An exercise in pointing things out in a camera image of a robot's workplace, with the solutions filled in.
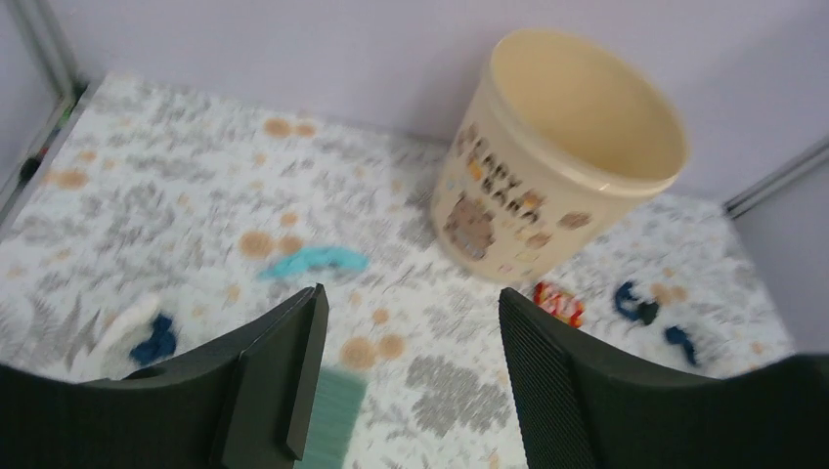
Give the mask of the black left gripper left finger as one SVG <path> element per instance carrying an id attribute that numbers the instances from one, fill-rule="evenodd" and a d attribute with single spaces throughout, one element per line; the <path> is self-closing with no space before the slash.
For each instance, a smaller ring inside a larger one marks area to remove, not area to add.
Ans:
<path id="1" fill-rule="evenodd" d="M 121 380 L 1 369 L 5 468 L 290 468 L 327 335 L 324 287 Z"/>

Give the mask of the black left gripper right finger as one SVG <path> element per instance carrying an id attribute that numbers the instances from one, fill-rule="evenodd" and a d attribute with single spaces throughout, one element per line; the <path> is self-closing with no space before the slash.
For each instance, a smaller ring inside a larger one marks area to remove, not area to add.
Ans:
<path id="1" fill-rule="evenodd" d="M 617 349 L 500 294 L 502 344 L 532 468 L 824 468 L 828 359 L 699 376 Z"/>

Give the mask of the green hand brush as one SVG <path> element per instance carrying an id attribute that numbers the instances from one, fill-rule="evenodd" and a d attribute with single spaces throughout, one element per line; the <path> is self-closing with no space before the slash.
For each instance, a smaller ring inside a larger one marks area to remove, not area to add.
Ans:
<path id="1" fill-rule="evenodd" d="M 321 370 L 304 454 L 294 468 L 344 467 L 367 387 L 357 374 L 328 367 Z"/>

